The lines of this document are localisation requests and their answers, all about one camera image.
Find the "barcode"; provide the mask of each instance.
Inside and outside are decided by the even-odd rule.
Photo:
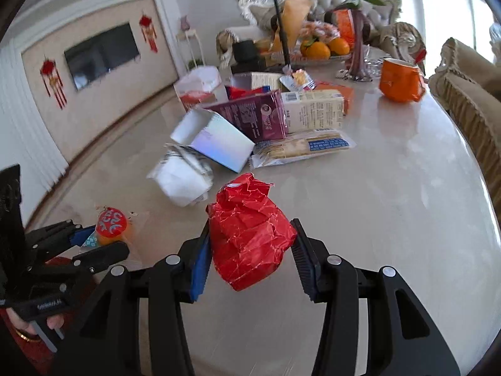
[[[297,100],[296,93],[286,93],[286,95],[285,95],[286,102],[295,102],[296,100]]]

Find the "glossy table surface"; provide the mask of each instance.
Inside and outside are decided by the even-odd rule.
[[[334,80],[329,68],[310,72]],[[419,103],[399,105],[382,96],[377,82],[338,82],[355,88],[344,130],[357,147],[260,168],[255,175],[275,184],[270,198],[331,253],[369,270],[394,266],[467,374],[501,327],[501,241],[479,166],[429,93]],[[172,205],[146,179],[183,113],[171,103],[120,138],[51,219],[81,217],[76,222],[92,224],[94,205],[149,211],[136,243],[145,265],[199,236],[207,203],[237,175],[216,165],[209,200],[187,208]],[[197,375],[306,376],[325,305],[304,294],[287,251],[273,275],[238,293],[211,267],[204,294],[194,305],[182,305],[182,312]],[[367,357],[362,302],[360,315],[357,374],[364,373]]]

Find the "silver screw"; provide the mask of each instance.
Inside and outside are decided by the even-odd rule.
[[[338,255],[330,255],[327,258],[327,262],[332,266],[339,266],[343,262],[343,259]]]
[[[170,255],[165,258],[165,262],[170,266],[175,266],[181,263],[181,257],[178,255]]]
[[[122,274],[124,274],[124,272],[124,266],[115,266],[111,269],[111,275],[115,277],[121,276]]]
[[[395,269],[393,267],[385,267],[383,268],[383,274],[386,276],[386,277],[395,277],[397,275],[397,272],[395,271]]]

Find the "yellow pillow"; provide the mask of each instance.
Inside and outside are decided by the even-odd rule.
[[[289,49],[296,46],[302,23],[306,19],[312,8],[313,3],[310,0],[285,0],[284,12],[282,13],[282,22],[287,34],[287,45]],[[275,42],[271,47],[273,52],[282,50],[279,32],[275,33]]]

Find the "television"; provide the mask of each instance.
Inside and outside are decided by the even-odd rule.
[[[64,52],[77,90],[139,56],[129,23],[101,32]]]

